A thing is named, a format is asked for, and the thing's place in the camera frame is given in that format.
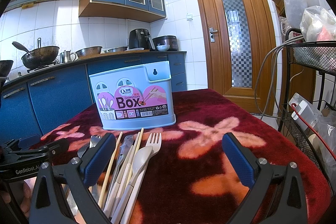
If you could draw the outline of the person left hand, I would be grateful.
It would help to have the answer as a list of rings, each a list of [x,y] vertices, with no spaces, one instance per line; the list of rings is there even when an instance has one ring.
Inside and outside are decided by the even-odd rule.
[[[30,216],[30,207],[31,207],[31,188],[29,184],[23,181],[18,181],[19,189],[23,191],[23,200],[21,202],[20,208],[26,218]],[[8,204],[11,201],[10,194],[1,189],[1,197],[4,202]]]

